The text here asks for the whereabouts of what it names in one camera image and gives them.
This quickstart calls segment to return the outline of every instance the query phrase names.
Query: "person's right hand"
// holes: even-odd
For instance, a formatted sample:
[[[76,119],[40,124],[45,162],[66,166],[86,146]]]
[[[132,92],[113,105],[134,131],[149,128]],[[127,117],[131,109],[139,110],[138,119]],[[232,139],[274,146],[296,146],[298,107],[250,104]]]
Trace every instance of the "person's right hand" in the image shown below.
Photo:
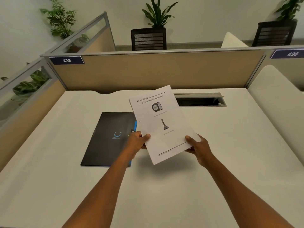
[[[215,157],[211,152],[208,141],[205,138],[203,138],[202,136],[200,136],[199,134],[198,134],[198,136],[201,138],[200,142],[195,141],[193,138],[191,138],[188,135],[185,137],[186,141],[190,145],[192,145],[191,148],[189,148],[185,151],[188,153],[194,154],[196,156],[199,164],[201,166],[207,168],[208,161],[210,161],[211,159],[213,159]]]

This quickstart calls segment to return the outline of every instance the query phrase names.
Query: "desk surface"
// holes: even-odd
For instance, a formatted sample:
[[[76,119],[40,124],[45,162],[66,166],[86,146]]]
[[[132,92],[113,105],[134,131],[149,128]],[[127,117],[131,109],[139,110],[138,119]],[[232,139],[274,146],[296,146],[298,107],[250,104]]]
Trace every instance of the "desk surface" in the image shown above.
[[[132,111],[128,98],[66,91],[0,172],[0,226],[61,227],[107,171],[80,163],[102,112]],[[295,227],[304,223],[304,167],[246,89],[220,92],[227,107],[181,108],[213,153]],[[194,155],[153,165],[141,150],[121,185],[112,228],[238,227]]]

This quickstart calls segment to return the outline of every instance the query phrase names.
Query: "person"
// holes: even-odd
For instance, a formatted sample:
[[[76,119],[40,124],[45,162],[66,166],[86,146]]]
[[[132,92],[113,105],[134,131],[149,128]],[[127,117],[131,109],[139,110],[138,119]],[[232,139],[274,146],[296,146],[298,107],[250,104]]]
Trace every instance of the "person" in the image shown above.
[[[127,165],[136,153],[146,149],[150,134],[131,133],[127,145],[101,180],[85,197],[63,228],[109,228],[117,196]],[[222,192],[240,228],[290,228],[290,225],[272,207],[243,185],[211,152],[208,142],[200,136],[197,142],[189,136],[192,147],[186,150],[196,156],[198,163],[211,174]]]

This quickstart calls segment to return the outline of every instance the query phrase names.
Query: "hand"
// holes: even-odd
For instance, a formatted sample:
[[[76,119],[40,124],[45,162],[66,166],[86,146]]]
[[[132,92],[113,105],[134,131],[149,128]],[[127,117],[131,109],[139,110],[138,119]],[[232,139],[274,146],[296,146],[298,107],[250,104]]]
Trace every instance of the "hand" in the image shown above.
[[[150,134],[142,137],[140,131],[131,133],[123,152],[127,153],[130,160],[132,160],[140,149],[147,149],[145,142],[148,141],[150,137]]]
[[[198,134],[198,136],[201,138],[200,142],[195,141],[193,138],[191,138],[190,136],[186,136],[185,139],[186,141],[192,145],[191,148],[185,150],[188,153],[192,153],[196,156],[197,161],[199,162],[199,164],[205,168],[207,168],[207,162],[212,159],[215,158],[215,156],[212,154],[208,141],[203,138],[202,136],[200,136]]]

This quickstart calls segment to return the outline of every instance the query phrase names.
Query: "office chair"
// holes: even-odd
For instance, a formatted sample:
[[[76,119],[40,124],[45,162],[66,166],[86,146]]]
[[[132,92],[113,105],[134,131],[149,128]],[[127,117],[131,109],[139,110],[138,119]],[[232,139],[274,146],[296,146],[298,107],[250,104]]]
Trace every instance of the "office chair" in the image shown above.
[[[297,22],[260,22],[252,46],[290,45]]]
[[[166,28],[131,30],[132,50],[167,49]]]

